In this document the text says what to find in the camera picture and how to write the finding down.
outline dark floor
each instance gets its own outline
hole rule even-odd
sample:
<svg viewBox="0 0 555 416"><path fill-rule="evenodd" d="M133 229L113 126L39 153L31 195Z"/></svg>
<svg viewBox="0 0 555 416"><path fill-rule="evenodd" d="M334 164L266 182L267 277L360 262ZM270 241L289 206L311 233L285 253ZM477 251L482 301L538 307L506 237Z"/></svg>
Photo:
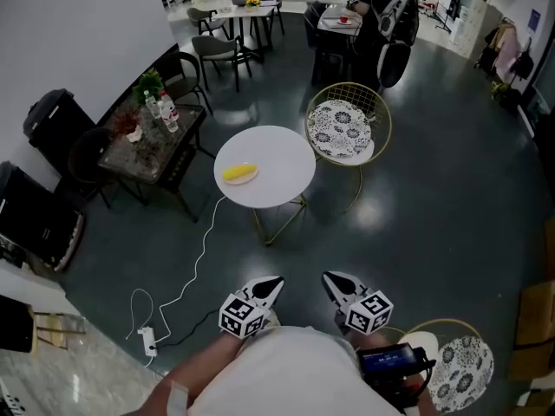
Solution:
<svg viewBox="0 0 555 416"><path fill-rule="evenodd" d="M251 79L242 69L239 95L231 67L221 67L221 78L208 69L215 116L202 127L206 148L217 152L235 133L256 125L303 131L304 111L317 91L310 85L313 54L302 16L285 14L284 21L286 36L274 32L266 63L253 65ZM180 44L191 35L187 22L173 29ZM268 274L287 281L276 306L283 324L337 333L320 275L347 271L394 302L391 325L409 329L440 317L474 325L495 354L495 375L470 410L500 414L519 390L505 379L519 291L542 280L542 224L552 210L534 146L519 121L491 100L484 75L432 43L416 43L402 81L384 94L392 140L363 168L355 207L342 214L356 190L355 170L322 161L306 192L308 211L270 248L259 242L250 212L222 202L198 281L166 308L173 331L168 341L178 341L247 280ZM147 289L158 306L193 276L202 236L222 196L205 155L195 158L182 191L200 215L197 224L154 191L148 192L148 207L116 189L111 211L96 198L87 209L81 247L62 277L69 300L144 363L142 339L124 339L131 327L129 297L135 288ZM274 215L263 217L273 223ZM134 307L143 322L146 297L137 296ZM153 325L157 337L165 334L157 309ZM434 331L443 341L465 334L447 326ZM162 349L152 368L167 371L218 332L212 316L183 345Z"/></svg>

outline round white table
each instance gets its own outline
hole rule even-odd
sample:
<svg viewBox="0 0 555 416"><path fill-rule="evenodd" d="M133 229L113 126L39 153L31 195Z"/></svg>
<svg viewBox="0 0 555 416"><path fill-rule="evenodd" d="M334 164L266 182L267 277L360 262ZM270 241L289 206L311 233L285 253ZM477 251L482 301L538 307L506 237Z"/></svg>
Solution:
<svg viewBox="0 0 555 416"><path fill-rule="evenodd" d="M229 185L222 172L231 166L252 163L257 176L242 185ZM231 137L219 150L214 162L214 178L219 189L236 204L252 208L264 243L269 245L303 210L303 191L312 181L316 159L303 136L283 127L254 127ZM257 209L293 202L300 209L273 236L264 237Z"/></svg>

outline glossy floor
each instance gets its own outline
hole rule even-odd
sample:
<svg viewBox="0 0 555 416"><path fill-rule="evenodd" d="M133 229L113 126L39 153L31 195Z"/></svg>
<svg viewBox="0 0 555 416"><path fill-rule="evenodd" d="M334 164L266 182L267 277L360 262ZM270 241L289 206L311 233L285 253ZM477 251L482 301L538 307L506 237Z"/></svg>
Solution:
<svg viewBox="0 0 555 416"><path fill-rule="evenodd" d="M221 77L206 68L214 116L201 139L214 153L247 127L280 125L303 133L307 104L323 84L310 85L313 51L306 46L303 18L284 14L284 23L286 35L274 31L274 50L264 65L252 64L252 78L240 66L240 94L229 65L220 66ZM181 48L190 50L195 32L189 22L172 26ZM353 209L343 214L356 191L356 171L322 161L305 193L307 210L270 248L260 243L250 212L223 201L199 279L165 310L172 330L166 341L178 341L230 292L268 274L287 282L276 306L283 324L337 333L320 276L342 270L386 293L395 304L396 327L439 317L473 324L496 363L493 383L471 409L491 415L509 407L519 391L505 379L519 291L541 279L542 225L552 202L533 143L519 121L492 101L489 89L472 63L419 39L402 80L384 92L392 139L363 168L362 196ZM181 185L199 214L197 224L154 190L145 189L148 207L115 188L109 193L112 210L96 198L86 211L81 246L61 277L69 300L141 362L147 361L142 339L125 340L129 298L135 288L147 289L155 302L156 335L167 333L157 307L178 296L193 276L221 197L212 164L197 155ZM262 218L272 226L287 212L263 211ZM144 295L135 297L134 310L137 322L147 319ZM465 334L449 327L434 331L447 338ZM212 316L185 343L162 348L152 368L165 373L218 332Z"/></svg>
<svg viewBox="0 0 555 416"><path fill-rule="evenodd" d="M0 350L0 377L17 377L45 415L116 416L137 409L156 384L153 373L89 322L84 329L85 335L68 338L68 351L43 342L35 354Z"/></svg>

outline person in black shirt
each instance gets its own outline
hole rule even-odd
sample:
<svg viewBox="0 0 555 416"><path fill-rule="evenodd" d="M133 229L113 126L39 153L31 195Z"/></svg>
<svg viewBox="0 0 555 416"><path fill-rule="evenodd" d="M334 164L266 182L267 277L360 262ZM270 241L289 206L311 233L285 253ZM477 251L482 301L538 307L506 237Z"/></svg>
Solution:
<svg viewBox="0 0 555 416"><path fill-rule="evenodd" d="M377 91L380 81L377 65L386 39L378 32L375 12L381 14L391 0L356 0L348 9L362 16L362 27L353 43L351 56L353 81Z"/></svg>

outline white shirt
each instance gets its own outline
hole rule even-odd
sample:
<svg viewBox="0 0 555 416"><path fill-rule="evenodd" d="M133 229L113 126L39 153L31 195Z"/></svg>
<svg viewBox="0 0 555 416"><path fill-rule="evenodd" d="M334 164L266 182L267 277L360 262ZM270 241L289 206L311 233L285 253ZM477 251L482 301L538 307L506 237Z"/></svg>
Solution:
<svg viewBox="0 0 555 416"><path fill-rule="evenodd" d="M361 377L345 341L277 327L250 339L189 409L192 416L398 416Z"/></svg>

